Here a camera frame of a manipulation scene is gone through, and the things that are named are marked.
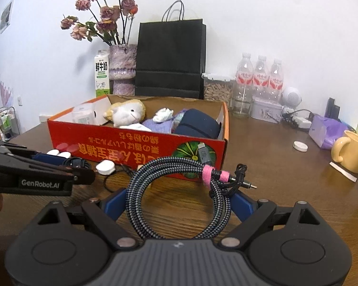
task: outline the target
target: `red and white label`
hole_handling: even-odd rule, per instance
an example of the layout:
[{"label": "red and white label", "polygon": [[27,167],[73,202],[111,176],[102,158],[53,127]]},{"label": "red and white label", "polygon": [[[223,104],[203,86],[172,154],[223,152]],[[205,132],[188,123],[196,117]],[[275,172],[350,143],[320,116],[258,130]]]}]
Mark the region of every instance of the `red and white label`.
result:
[{"label": "red and white label", "polygon": [[280,77],[270,77],[269,87],[277,90],[281,90],[283,86],[283,79]]},{"label": "red and white label", "polygon": [[257,73],[254,75],[253,77],[253,84],[256,86],[263,86],[263,87],[267,87],[269,83],[269,76],[262,74],[262,73]]},{"label": "red and white label", "polygon": [[237,75],[237,81],[240,84],[250,85],[253,81],[253,74],[249,72],[239,72]]}]

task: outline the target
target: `metal screw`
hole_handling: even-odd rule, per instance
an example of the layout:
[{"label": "metal screw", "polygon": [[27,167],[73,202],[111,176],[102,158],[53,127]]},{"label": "metal screw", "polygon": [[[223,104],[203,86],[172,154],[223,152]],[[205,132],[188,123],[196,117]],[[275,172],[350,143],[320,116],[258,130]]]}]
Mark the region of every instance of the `metal screw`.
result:
[{"label": "metal screw", "polygon": [[240,240],[238,238],[223,238],[221,244],[225,247],[236,247],[239,246]]},{"label": "metal screw", "polygon": [[128,237],[120,238],[117,240],[117,244],[119,247],[132,247],[135,245],[135,243],[136,241],[133,238]]}]

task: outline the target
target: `wooden table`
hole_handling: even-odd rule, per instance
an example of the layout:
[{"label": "wooden table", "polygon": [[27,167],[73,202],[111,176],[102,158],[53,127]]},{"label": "wooden table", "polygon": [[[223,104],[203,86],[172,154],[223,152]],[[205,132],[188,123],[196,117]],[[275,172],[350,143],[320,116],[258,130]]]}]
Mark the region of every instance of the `wooden table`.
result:
[{"label": "wooden table", "polygon": [[[296,151],[295,140],[306,143],[309,150]],[[43,152],[52,148],[46,124],[20,135],[13,143]],[[310,202],[349,245],[353,266],[344,285],[358,286],[358,182],[346,179],[329,162],[330,152],[320,150],[304,132],[251,118],[230,119],[230,142],[223,169],[233,172],[237,163],[247,164],[246,178],[258,189],[243,191],[254,199],[267,198],[287,206],[293,206],[297,200]],[[119,174],[108,179],[108,186],[126,187],[128,181],[126,175]],[[102,182],[103,177],[98,175],[91,186],[75,186],[72,197],[61,200],[65,205],[74,205],[93,196],[103,198],[109,193]],[[55,198],[4,195],[0,213],[0,286],[11,285],[3,265],[5,249],[36,213]],[[154,182],[143,198],[142,208],[153,229],[168,238],[194,236],[208,224],[213,213],[204,186],[169,178]],[[125,214],[119,223],[134,233]],[[233,215],[225,232],[238,224]]]}]

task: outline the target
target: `round white speaker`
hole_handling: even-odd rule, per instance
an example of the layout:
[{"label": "round white speaker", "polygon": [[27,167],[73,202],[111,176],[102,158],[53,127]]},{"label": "round white speaker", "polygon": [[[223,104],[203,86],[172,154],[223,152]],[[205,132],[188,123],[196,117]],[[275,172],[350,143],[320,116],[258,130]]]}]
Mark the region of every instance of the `round white speaker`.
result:
[{"label": "round white speaker", "polygon": [[282,103],[296,108],[302,102],[300,91],[294,87],[286,87],[282,92]]}]

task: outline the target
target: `yellow mug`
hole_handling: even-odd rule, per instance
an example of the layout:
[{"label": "yellow mug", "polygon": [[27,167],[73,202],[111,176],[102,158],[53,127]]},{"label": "yellow mug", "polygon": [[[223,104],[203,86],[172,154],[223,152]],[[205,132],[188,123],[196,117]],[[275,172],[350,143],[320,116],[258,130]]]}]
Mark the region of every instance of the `yellow mug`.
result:
[{"label": "yellow mug", "polygon": [[331,157],[347,170],[358,173],[358,134],[345,130],[346,136],[337,139],[331,149]]}]

